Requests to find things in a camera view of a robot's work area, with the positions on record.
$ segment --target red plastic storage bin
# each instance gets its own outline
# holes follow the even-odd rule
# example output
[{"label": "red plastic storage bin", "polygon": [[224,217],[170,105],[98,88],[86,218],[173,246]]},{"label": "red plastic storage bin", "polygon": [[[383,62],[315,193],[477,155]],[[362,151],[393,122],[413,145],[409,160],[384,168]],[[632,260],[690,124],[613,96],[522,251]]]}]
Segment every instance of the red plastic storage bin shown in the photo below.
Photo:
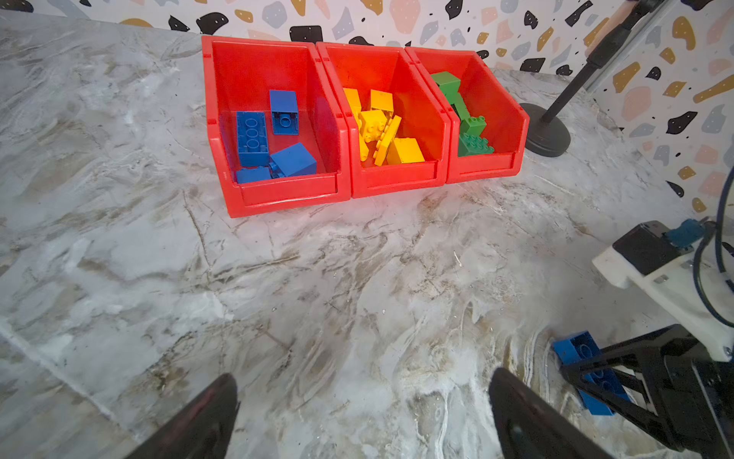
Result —
[{"label": "red plastic storage bin", "polygon": [[[530,118],[477,53],[426,48],[406,48],[406,51],[451,119],[446,183],[516,176],[523,163]],[[484,116],[487,127],[481,137],[489,141],[495,153],[459,158],[461,120],[431,78],[433,73],[444,71],[451,72],[461,80],[459,94],[464,98],[469,113],[472,116]]]},{"label": "red plastic storage bin", "polygon": [[[316,48],[349,128],[352,196],[443,185],[451,121],[405,50],[337,43],[318,43]],[[379,167],[372,158],[360,161],[357,121],[346,100],[345,87],[359,91],[362,107],[368,107],[370,90],[392,93],[395,114],[402,118],[396,137],[415,138],[426,161]]]},{"label": "red plastic storage bin", "polygon": [[[334,203],[351,195],[347,124],[312,43],[202,37],[207,131],[230,217]],[[273,135],[270,90],[295,91],[299,135]],[[237,184],[236,113],[265,112],[270,153],[298,142],[316,175]]]}]

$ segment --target terrazzo patterned backdrop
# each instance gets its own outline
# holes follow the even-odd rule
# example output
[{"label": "terrazzo patterned backdrop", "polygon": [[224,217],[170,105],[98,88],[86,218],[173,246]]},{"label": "terrazzo patterned backdrop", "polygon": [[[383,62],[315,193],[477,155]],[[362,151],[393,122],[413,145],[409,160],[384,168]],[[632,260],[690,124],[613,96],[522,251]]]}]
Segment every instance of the terrazzo patterned backdrop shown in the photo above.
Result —
[{"label": "terrazzo patterned backdrop", "polygon": [[734,2],[677,3],[595,93],[700,214],[716,213],[734,167],[733,64]]},{"label": "terrazzo patterned backdrop", "polygon": [[474,50],[570,75],[625,0],[0,0],[0,8],[259,40]]}]

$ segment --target marble surface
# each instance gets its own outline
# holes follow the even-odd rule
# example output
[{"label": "marble surface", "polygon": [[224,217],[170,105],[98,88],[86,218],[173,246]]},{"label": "marble surface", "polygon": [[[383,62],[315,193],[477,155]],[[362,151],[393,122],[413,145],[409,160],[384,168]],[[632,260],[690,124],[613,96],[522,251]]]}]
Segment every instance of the marble surface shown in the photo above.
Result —
[{"label": "marble surface", "polygon": [[[0,32],[0,456],[121,458],[231,372],[230,458],[496,458],[500,365],[616,456],[686,455],[586,413],[550,349],[672,323],[592,269],[688,215],[588,95],[568,153],[517,177],[232,220],[199,36],[5,11]],[[565,85],[497,77],[546,106]]]}]

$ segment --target black cable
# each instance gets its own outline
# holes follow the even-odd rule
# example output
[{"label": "black cable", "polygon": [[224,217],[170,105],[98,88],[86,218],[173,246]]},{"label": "black cable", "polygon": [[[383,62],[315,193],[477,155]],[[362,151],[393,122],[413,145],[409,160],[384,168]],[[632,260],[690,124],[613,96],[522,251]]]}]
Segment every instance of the black cable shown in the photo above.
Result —
[{"label": "black cable", "polygon": [[711,305],[711,302],[708,300],[708,297],[706,296],[706,293],[703,291],[703,287],[701,286],[701,257],[703,256],[703,250],[706,249],[706,246],[709,242],[713,239],[714,234],[717,232],[718,223],[712,223],[712,222],[706,222],[704,223],[705,226],[705,234],[703,235],[703,239],[701,243],[698,245],[698,248],[696,249],[696,253],[693,256],[693,283],[696,287],[696,293],[698,293],[698,296],[701,298],[701,301],[703,302],[703,305],[708,309],[708,312],[711,313],[711,315],[721,322],[722,324],[734,328],[734,322],[731,322],[729,320],[726,320],[721,314],[719,314],[718,311]]},{"label": "black cable", "polygon": [[724,213],[726,212],[727,201],[729,200],[729,193],[732,189],[732,182],[734,182],[734,167],[729,171],[729,176],[724,182],[722,188],[722,196],[719,199],[719,209],[716,211],[716,246],[714,250],[716,252],[716,266],[719,268],[719,272],[727,277],[726,283],[734,293],[734,281],[727,274],[727,268],[724,266],[724,257],[722,256],[722,236],[724,233]]}]

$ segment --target green block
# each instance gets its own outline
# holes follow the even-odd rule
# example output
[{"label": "green block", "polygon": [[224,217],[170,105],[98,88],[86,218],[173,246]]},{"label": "green block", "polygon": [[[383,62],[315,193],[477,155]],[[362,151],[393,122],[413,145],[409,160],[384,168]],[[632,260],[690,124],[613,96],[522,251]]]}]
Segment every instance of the green block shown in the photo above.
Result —
[{"label": "green block", "polygon": [[486,127],[487,122],[484,121],[483,116],[480,116],[479,118],[471,117],[467,120],[461,121],[461,125],[459,126],[459,133],[480,136],[482,135],[482,132]]},{"label": "green block", "polygon": [[451,108],[454,109],[461,121],[471,118],[471,115],[469,115],[469,110],[466,108],[466,104],[464,104],[464,98],[461,96],[461,94],[457,93],[457,97],[451,104]]},{"label": "green block", "polygon": [[495,149],[487,145],[487,139],[471,135],[459,136],[459,157],[494,153]]},{"label": "green block", "polygon": [[434,73],[431,75],[431,78],[438,84],[438,89],[448,99],[448,102],[453,104],[456,96],[459,94],[461,80],[449,72]]}]

